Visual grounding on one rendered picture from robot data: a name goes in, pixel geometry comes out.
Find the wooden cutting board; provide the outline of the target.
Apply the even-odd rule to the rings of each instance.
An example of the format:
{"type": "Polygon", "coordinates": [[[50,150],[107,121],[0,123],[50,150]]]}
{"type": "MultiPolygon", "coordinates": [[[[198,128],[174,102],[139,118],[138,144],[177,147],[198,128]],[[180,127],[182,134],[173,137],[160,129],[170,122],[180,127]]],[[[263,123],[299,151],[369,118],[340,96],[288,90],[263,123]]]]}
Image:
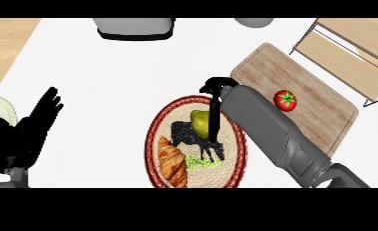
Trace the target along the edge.
{"type": "Polygon", "coordinates": [[[287,116],[332,157],[359,114],[355,104],[269,43],[262,44],[234,68],[231,77],[269,101],[281,90],[296,95],[297,107],[287,116]]]}

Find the red tomato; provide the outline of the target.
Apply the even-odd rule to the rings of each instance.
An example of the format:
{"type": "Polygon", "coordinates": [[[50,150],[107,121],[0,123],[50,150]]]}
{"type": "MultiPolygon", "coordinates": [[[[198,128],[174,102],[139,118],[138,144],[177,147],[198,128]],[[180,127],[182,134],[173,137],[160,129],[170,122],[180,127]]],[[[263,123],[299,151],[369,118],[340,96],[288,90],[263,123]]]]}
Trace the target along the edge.
{"type": "Polygon", "coordinates": [[[297,107],[299,101],[291,91],[281,90],[275,94],[273,103],[281,111],[291,112],[297,107]]]}

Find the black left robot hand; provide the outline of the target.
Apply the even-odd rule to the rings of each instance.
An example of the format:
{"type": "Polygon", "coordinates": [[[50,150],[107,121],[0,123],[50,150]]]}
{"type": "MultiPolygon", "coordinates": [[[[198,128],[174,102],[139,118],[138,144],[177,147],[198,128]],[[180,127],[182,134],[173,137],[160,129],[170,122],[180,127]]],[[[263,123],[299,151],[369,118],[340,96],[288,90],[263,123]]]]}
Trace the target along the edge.
{"type": "Polygon", "coordinates": [[[0,174],[11,168],[28,169],[36,164],[62,107],[58,89],[50,87],[31,114],[21,119],[16,126],[0,118],[0,174]]]}

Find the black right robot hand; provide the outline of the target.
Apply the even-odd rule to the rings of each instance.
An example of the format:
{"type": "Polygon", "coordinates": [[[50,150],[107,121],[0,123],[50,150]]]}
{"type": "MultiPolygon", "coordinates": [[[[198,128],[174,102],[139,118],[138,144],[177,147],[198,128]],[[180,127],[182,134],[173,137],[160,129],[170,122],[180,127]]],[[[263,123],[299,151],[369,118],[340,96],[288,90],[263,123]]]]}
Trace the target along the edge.
{"type": "Polygon", "coordinates": [[[200,92],[213,96],[210,101],[210,122],[208,122],[208,139],[214,143],[220,129],[220,95],[225,86],[235,87],[238,82],[231,77],[211,77],[205,81],[200,92]]]}

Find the pale green plate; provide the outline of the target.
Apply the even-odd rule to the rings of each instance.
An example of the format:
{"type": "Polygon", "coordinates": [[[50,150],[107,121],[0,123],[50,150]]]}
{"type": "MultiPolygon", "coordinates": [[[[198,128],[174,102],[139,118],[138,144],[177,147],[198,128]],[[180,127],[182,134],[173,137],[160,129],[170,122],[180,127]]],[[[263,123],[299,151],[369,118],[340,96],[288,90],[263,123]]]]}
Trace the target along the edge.
{"type": "Polygon", "coordinates": [[[18,124],[18,116],[14,105],[11,102],[0,97],[0,118],[3,118],[12,126],[18,124]]]}

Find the golden croissant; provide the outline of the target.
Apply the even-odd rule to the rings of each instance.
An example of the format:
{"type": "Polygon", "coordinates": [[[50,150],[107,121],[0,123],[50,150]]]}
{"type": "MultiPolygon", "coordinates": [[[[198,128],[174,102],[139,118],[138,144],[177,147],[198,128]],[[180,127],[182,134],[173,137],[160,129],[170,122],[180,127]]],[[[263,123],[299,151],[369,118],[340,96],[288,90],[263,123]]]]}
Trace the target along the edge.
{"type": "Polygon", "coordinates": [[[186,155],[161,136],[158,142],[160,172],[170,185],[185,188],[188,185],[186,155]]]}

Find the oval woven placemat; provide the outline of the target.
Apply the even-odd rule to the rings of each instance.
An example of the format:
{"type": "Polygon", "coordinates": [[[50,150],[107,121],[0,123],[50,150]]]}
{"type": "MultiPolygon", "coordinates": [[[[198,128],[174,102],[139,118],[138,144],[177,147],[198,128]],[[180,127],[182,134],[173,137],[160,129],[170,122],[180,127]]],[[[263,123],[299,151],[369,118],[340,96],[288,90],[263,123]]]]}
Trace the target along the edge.
{"type": "MultiPolygon", "coordinates": [[[[173,142],[172,125],[174,122],[189,122],[194,110],[210,110],[210,98],[186,96],[174,100],[160,111],[146,135],[145,165],[151,183],[155,188],[173,188],[164,178],[160,168],[160,141],[173,142]]],[[[201,150],[198,144],[179,143],[177,149],[186,156],[186,187],[188,188],[236,188],[245,172],[247,141],[241,127],[220,116],[220,131],[217,141],[223,146],[225,160],[220,160],[216,150],[201,150]]]]}

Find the grey appliance with black base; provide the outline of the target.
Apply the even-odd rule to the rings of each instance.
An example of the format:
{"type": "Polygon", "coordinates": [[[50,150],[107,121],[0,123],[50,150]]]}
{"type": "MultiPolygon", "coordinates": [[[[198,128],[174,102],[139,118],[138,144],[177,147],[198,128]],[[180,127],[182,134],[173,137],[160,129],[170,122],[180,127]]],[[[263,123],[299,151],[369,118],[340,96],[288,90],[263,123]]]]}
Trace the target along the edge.
{"type": "Polygon", "coordinates": [[[174,18],[95,18],[104,39],[121,41],[166,40],[173,36],[174,18]]]}

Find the green pear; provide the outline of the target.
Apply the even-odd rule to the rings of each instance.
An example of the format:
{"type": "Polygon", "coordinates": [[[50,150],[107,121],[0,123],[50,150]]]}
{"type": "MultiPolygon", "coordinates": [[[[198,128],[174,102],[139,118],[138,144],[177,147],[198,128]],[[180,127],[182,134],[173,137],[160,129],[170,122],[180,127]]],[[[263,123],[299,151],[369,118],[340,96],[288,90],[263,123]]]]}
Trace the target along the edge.
{"type": "Polygon", "coordinates": [[[201,138],[208,137],[210,112],[194,110],[191,112],[192,129],[201,138]]]}

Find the small grey round object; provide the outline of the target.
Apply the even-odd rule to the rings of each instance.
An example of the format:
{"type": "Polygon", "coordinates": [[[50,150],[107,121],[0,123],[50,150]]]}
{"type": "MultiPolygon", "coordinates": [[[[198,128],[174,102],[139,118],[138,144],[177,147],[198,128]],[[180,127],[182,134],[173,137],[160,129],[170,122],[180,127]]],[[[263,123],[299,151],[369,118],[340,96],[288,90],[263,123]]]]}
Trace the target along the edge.
{"type": "Polygon", "coordinates": [[[272,21],[272,18],[236,18],[236,22],[248,28],[263,28],[272,21]]]}

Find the wooden tiered shelf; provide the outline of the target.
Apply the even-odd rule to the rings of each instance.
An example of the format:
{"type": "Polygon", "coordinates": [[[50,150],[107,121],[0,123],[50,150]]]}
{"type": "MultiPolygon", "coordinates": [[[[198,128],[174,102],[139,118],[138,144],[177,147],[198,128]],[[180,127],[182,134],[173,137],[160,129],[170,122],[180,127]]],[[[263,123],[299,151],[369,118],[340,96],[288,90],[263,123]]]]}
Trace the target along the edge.
{"type": "Polygon", "coordinates": [[[318,18],[293,51],[378,103],[378,18],[318,18]]]}

